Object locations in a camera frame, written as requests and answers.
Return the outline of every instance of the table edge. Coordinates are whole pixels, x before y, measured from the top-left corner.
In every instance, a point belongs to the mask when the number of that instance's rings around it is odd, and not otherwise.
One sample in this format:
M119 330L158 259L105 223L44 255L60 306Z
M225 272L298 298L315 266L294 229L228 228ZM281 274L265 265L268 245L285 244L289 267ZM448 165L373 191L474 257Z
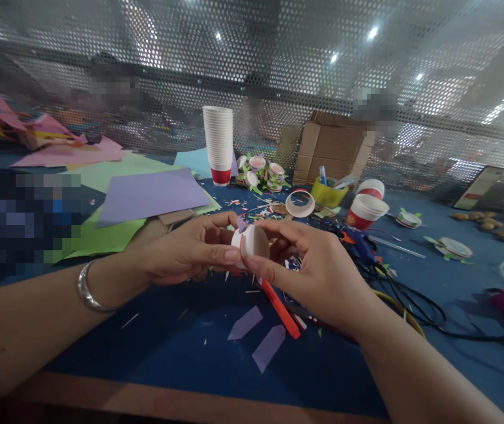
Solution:
M47 371L41 371L31 377L9 397L33 403L196 423L384 424L389 422L371 416Z

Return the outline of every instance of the forearm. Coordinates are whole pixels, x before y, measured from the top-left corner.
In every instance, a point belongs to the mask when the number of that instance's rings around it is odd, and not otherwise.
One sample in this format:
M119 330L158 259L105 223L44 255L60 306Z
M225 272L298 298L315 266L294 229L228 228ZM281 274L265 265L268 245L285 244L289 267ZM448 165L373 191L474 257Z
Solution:
M88 288L101 305L120 306L148 286L132 255L108 256L89 269ZM79 297L83 267L0 287L0 397L111 315L91 311Z
M356 339L393 422L504 423L503 412L388 307L376 307L371 320Z

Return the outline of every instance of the marker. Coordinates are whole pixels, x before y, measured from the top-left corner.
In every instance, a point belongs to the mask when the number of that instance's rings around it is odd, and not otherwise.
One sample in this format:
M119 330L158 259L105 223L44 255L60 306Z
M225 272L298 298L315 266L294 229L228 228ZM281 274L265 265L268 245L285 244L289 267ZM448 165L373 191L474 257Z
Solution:
M324 165L321 165L319 167L319 173L321 174L321 184L326 186L327 185L327 174L324 172Z

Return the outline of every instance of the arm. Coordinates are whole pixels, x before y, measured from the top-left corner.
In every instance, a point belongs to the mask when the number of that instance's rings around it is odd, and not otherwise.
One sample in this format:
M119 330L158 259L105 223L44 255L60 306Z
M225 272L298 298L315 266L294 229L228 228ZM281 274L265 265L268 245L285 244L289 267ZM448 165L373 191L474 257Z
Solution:
M101 305L119 307L151 283L181 283L212 264L237 271L240 252L230 246L233 232L223 229L237 227L234 212L198 218L159 239L152 236L153 222L125 252L89 269L88 288ZM0 397L112 315L83 303L77 289L83 267L0 287Z
M504 423L503 412L375 296L336 236L288 221L258 225L278 238L272 258L297 252L303 265L298 274L252 256L247 267L358 340L393 422Z

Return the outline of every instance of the red cup band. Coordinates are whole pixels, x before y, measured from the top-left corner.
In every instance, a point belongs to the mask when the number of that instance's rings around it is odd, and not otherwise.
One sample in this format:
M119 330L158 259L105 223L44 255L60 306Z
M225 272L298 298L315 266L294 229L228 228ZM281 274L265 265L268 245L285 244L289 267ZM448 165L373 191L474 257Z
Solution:
M360 218L358 215L352 212L352 209L348 212L348 215L344 220L348 225L354 228L358 228L359 230L366 230L375 222Z
M364 190L360 190L358 194L368 194L373 197L377 197L379 200L383 200L382 192L376 190L375 188L365 188Z
M213 175L213 181L217 184L227 184L230 182L230 169L226 171L211 169L211 174Z

